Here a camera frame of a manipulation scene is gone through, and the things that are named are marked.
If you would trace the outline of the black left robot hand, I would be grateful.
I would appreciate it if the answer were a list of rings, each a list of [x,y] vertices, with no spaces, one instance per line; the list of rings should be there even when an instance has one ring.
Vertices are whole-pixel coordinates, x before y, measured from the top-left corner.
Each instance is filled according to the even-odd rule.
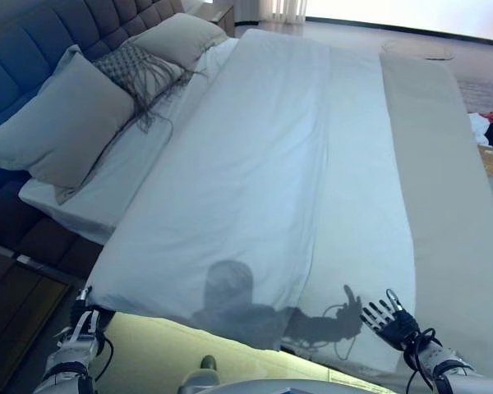
[[[99,330],[100,310],[87,305],[92,286],[79,291],[70,312],[70,326],[81,334],[94,334]]]

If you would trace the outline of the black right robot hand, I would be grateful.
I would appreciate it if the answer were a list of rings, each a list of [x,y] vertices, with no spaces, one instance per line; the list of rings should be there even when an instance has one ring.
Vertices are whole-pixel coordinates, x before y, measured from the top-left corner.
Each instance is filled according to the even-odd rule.
[[[403,307],[392,289],[385,292],[388,301],[370,302],[362,308],[361,321],[395,350],[404,351],[421,331],[416,319]]]

